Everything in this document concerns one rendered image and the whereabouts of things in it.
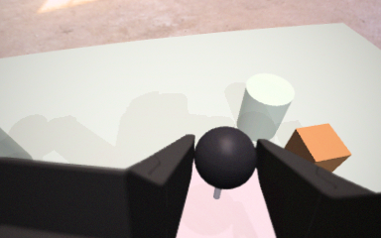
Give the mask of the glass french press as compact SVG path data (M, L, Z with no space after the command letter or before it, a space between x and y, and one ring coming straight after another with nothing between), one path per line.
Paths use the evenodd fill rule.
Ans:
M176 238L276 238L256 171L252 140L221 126L198 140Z

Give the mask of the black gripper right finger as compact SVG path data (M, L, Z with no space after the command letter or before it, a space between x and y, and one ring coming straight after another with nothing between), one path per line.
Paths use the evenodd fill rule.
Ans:
M257 139L257 177L276 238L381 238L381 191Z

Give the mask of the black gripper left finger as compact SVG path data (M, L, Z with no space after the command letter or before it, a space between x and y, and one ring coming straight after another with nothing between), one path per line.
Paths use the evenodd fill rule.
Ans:
M0 225L86 238L176 238L194 134L129 167L0 158Z

